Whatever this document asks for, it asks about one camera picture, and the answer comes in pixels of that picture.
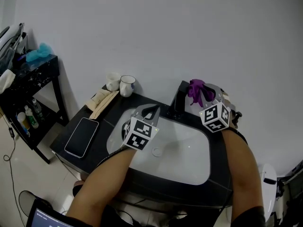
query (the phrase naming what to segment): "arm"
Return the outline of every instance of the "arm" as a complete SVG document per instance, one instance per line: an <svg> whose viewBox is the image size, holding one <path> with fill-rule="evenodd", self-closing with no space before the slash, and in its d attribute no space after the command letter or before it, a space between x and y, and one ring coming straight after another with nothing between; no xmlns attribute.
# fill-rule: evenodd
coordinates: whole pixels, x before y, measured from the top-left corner
<svg viewBox="0 0 303 227"><path fill-rule="evenodd" d="M66 216L99 227L102 212L120 190L135 153L129 148L95 169L74 198Z"/></svg>
<svg viewBox="0 0 303 227"><path fill-rule="evenodd" d="M261 180L256 160L244 140L230 130L223 130L222 134L232 175L233 222L241 213L263 206Z"/></svg>

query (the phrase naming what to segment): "purple glove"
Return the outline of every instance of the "purple glove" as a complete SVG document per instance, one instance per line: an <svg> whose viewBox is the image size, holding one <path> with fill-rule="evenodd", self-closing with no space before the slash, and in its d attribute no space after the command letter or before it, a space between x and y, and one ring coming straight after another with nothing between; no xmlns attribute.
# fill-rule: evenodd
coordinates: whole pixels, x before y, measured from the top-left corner
<svg viewBox="0 0 303 227"><path fill-rule="evenodd" d="M190 82L190 86L188 87L188 96L193 98L193 103L199 103L201 107L203 107L200 90L202 90L204 96L206 97L207 101L213 101L214 100L214 94L211 91L207 91L203 84L202 80L199 79L192 79Z"/></svg>

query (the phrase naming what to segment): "black cable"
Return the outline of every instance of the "black cable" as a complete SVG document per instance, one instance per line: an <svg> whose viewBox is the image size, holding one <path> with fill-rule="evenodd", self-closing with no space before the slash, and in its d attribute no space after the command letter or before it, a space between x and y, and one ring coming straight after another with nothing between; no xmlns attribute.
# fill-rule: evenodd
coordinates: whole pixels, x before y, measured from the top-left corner
<svg viewBox="0 0 303 227"><path fill-rule="evenodd" d="M71 172L71 170L67 168L67 166L64 164L64 162L61 161L61 163L62 163L62 165L66 168L66 170L68 170L68 171L69 171L69 172L70 172L70 173L79 181L79 179L75 176L75 174L73 174L73 173Z"/></svg>
<svg viewBox="0 0 303 227"><path fill-rule="evenodd" d="M142 205L136 205L135 203L130 203L127 202L125 200L122 199L118 199L118 198L113 198L114 200L118 201L118 202L122 202L122 203L126 203L128 205L140 208L140 209L144 209L144 210L148 210L148 211L153 211L153 212L157 212L157 213L161 213L161 214L167 214L167 215L173 215L173 216L179 216L179 215L187 215L187 214L172 214L172 212L166 212L166 211L162 211L162 210L155 210L155 209L150 209L148 207L142 206Z"/></svg>
<svg viewBox="0 0 303 227"><path fill-rule="evenodd" d="M146 226L145 226L145 227L147 227L148 221L150 221L150 216L151 216L151 213L148 215L148 219L147 219L147 222L146 222Z"/></svg>
<svg viewBox="0 0 303 227"><path fill-rule="evenodd" d="M123 212L123 213L125 213L125 214L127 214L129 217L131 217L132 219L134 219L129 213L127 213L127 212L125 212L125 211L123 211L123 210L117 210L118 212Z"/></svg>
<svg viewBox="0 0 303 227"><path fill-rule="evenodd" d="M239 136L242 138L242 140L244 140L245 143L248 145L248 143L247 143L245 137L244 137L239 131L237 131L236 129L234 129L233 127L228 127L228 128L226 128L226 129L224 129L224 130L225 130L225 131L232 131L232 132L234 132L235 134L239 135Z"/></svg>
<svg viewBox="0 0 303 227"><path fill-rule="evenodd" d="M23 222L23 218L22 218L22 215L21 215L21 212L20 212L19 206L18 206L18 204L17 204L16 193L15 193L15 184L14 184L14 178L13 178L13 171L12 171L12 167L11 167L11 161L10 161L10 160L11 160L11 157L12 157L12 155L13 155L13 153L14 153L15 149L16 149L16 141L15 141L15 139L14 139L14 138L13 138L13 140L14 140L14 149L13 149L13 151L11 152L10 156L8 156L8 155L4 155L4 156L3 156L3 160L4 160L4 161L8 161L8 162L9 162L9 167L10 167L10 175L11 175L11 180L12 180L12 183L13 183L13 192L14 192L15 203L16 203L16 206L17 206L17 209L18 209L18 212L19 212L20 218L21 218L21 222L22 222L23 226L25 227L25 224L24 224L24 222Z"/></svg>
<svg viewBox="0 0 303 227"><path fill-rule="evenodd" d="M62 206L62 208L64 209L64 211L61 214L65 214L68 210L65 210L65 208Z"/></svg>
<svg viewBox="0 0 303 227"><path fill-rule="evenodd" d="M224 205L222 206L222 208L220 209L219 211L219 214L218 214L218 217L220 216L220 214L223 212L223 210L225 209L226 205L228 204L228 202L230 201L230 199L232 198L232 195L233 195L233 191L231 192L231 194L229 194L228 198L226 199Z"/></svg>
<svg viewBox="0 0 303 227"><path fill-rule="evenodd" d="M3 120L4 120L4 122L6 123L6 120L5 120L5 117L4 117L4 115L0 112L0 114L2 115L2 117L3 117Z"/></svg>
<svg viewBox="0 0 303 227"><path fill-rule="evenodd" d="M139 202L137 202L137 203L134 203L134 205L136 205L136 204L138 204L138 203L141 203L141 202L143 202L143 201L145 201L146 199L143 199L143 200L141 200L141 201L139 201Z"/></svg>
<svg viewBox="0 0 303 227"><path fill-rule="evenodd" d="M122 151L125 151L125 150L127 150L127 149L131 149L131 148L128 147L128 146L122 146L120 149L118 149L118 150L116 150L116 151L110 153L107 157L105 157L102 161L99 162L99 164L95 167L95 169L96 169L99 165L101 165L102 163L106 162L108 159L112 158L112 157L115 156L116 154L118 154L118 153L120 153L120 152L122 152Z"/></svg>

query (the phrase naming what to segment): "white cup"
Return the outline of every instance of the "white cup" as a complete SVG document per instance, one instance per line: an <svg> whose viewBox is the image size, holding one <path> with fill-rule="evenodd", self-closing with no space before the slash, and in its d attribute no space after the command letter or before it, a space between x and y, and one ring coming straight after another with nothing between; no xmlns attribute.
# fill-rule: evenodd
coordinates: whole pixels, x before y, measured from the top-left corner
<svg viewBox="0 0 303 227"><path fill-rule="evenodd" d="M108 73L106 76L107 79L107 83L106 83L106 87L108 89L108 91L117 91L119 90L119 84L120 84L120 74L118 73Z"/></svg>
<svg viewBox="0 0 303 227"><path fill-rule="evenodd" d="M129 97L134 91L134 83L136 78L132 76L122 76L120 82L120 95L123 97Z"/></svg>

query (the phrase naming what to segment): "sink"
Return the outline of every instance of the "sink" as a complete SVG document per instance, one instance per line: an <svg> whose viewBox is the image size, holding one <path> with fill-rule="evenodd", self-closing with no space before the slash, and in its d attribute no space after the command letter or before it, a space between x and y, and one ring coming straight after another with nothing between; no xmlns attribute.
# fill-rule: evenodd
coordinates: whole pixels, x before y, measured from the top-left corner
<svg viewBox="0 0 303 227"><path fill-rule="evenodd" d="M122 125L135 109L126 110L107 140L107 151L118 150ZM156 134L144 151L137 151L130 168L179 183L201 185L210 175L209 141L202 131L160 117Z"/></svg>

